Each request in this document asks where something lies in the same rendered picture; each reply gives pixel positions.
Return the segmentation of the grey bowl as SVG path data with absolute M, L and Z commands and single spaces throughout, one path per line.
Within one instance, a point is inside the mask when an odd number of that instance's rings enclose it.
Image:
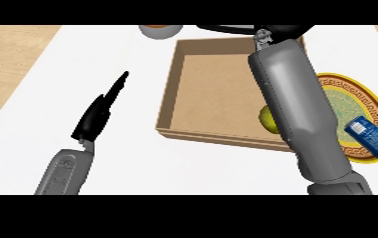
M 141 34 L 154 40 L 171 38 L 181 30 L 181 25 L 140 25 Z

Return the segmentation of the black round pan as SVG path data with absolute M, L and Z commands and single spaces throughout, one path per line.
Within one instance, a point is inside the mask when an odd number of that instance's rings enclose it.
M 253 35 L 255 27 L 252 25 L 199 25 L 200 29 L 221 33 Z

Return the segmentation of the yellow-green pear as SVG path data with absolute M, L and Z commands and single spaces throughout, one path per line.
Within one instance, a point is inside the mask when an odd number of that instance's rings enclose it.
M 268 110 L 268 107 L 264 106 L 259 110 L 259 114 L 258 114 L 258 120 L 259 123 L 262 125 L 262 127 L 265 128 L 265 130 L 272 133 L 277 134 L 278 133 L 278 129 L 274 123 L 274 119 Z

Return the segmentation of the brown cardboard box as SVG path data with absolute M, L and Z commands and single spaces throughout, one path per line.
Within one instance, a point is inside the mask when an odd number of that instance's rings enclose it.
M 253 51 L 247 37 L 177 42 L 154 126 L 163 137 L 289 150 L 258 121 L 265 101 L 247 65 Z

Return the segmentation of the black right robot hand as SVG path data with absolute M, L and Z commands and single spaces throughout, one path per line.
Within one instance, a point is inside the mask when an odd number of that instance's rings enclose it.
M 311 25 L 261 25 L 259 29 L 270 32 L 270 38 L 274 43 L 287 39 L 296 39 L 312 28 Z

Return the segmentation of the yellow ornate plate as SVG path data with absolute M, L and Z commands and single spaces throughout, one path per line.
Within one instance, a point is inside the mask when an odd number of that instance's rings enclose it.
M 355 163 L 378 163 L 378 158 L 343 131 L 346 123 L 357 116 L 363 116 L 378 126 L 378 97 L 355 80 L 340 74 L 318 73 L 317 79 L 337 119 L 336 136 L 342 152 Z

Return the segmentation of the blue can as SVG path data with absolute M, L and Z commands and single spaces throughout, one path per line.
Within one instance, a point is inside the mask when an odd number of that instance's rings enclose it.
M 378 126 L 363 116 L 357 116 L 345 124 L 343 131 L 378 158 Z

